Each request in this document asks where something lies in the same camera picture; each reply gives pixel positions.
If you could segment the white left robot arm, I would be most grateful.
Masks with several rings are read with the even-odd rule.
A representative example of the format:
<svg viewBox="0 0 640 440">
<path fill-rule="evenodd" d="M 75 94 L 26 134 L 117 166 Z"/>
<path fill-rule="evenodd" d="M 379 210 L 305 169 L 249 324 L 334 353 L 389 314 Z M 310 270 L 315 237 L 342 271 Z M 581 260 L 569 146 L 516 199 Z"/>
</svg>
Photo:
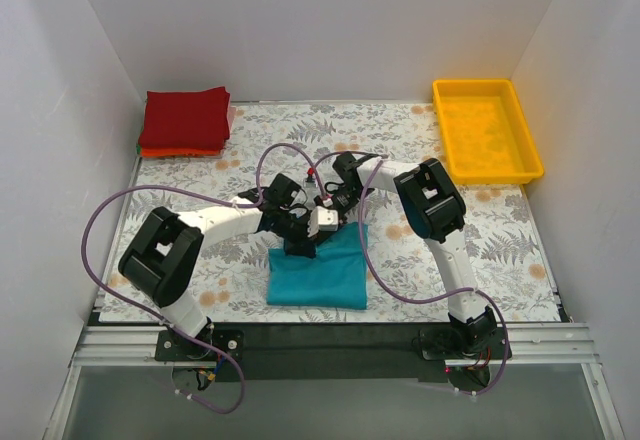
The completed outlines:
<svg viewBox="0 0 640 440">
<path fill-rule="evenodd" d="M 125 250 L 118 271 L 165 322 L 202 340 L 210 320 L 188 291 L 201 250 L 239 235 L 270 232 L 291 253 L 314 257 L 318 209 L 297 202 L 300 191 L 279 174 L 270 186 L 244 191 L 221 205 L 181 213 L 158 207 Z"/>
</svg>

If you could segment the teal t-shirt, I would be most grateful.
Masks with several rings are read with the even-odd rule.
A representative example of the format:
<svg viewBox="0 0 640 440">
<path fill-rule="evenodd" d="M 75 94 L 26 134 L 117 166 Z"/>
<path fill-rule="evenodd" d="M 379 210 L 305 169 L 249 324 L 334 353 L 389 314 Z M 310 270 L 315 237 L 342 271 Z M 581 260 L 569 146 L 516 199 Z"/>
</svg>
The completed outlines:
<svg viewBox="0 0 640 440">
<path fill-rule="evenodd" d="M 367 308 L 367 264 L 361 240 L 366 227 L 350 223 L 317 247 L 316 256 L 269 251 L 266 302 L 273 306 Z"/>
</svg>

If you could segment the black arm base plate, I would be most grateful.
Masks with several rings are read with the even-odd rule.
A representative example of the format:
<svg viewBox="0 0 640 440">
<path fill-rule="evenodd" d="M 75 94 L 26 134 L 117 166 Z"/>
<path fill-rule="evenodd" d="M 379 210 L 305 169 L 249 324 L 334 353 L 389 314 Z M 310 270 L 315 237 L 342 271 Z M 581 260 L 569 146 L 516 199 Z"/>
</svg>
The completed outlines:
<svg viewBox="0 0 640 440">
<path fill-rule="evenodd" d="M 443 383 L 473 365 L 483 382 L 510 357 L 498 329 L 475 347 L 448 323 L 219 323 L 202 341 L 228 353 L 248 380 L 417 379 Z"/>
</svg>

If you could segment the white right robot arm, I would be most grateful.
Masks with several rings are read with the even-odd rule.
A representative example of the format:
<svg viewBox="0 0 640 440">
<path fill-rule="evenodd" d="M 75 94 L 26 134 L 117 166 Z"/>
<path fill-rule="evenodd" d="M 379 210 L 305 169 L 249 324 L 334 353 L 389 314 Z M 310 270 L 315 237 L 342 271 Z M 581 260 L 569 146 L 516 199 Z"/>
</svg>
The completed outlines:
<svg viewBox="0 0 640 440">
<path fill-rule="evenodd" d="M 464 237 L 466 205 L 441 162 L 398 162 L 347 151 L 331 156 L 335 159 L 332 168 L 341 179 L 340 188 L 330 197 L 331 205 L 355 208 L 363 237 L 366 196 L 375 189 L 397 194 L 409 226 L 435 259 L 445 292 L 426 299 L 404 297 L 373 272 L 379 286 L 404 303 L 427 305 L 445 300 L 460 351 L 472 354 L 488 349 L 497 332 L 497 308 L 478 290 Z"/>
</svg>

